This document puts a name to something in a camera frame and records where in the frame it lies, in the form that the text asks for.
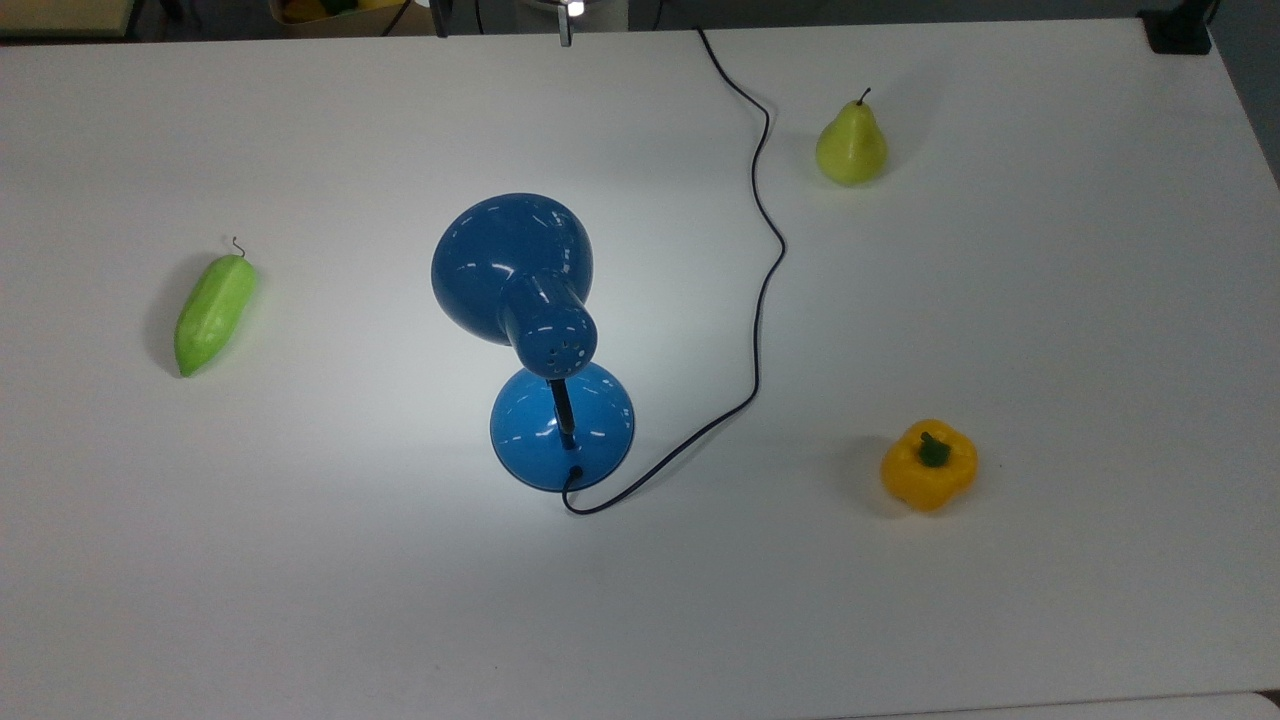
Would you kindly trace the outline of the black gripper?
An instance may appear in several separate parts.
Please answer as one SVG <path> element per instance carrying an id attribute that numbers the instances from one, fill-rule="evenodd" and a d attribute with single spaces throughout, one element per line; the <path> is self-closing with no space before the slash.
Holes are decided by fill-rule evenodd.
<path id="1" fill-rule="evenodd" d="M 593 1 L 525 0 L 524 4 L 540 12 L 558 12 L 559 45 L 562 47 L 571 47 L 573 42 L 573 18 L 571 15 L 582 15 Z M 431 22 L 436 37 L 448 38 L 452 35 L 452 0 L 431 0 Z"/>

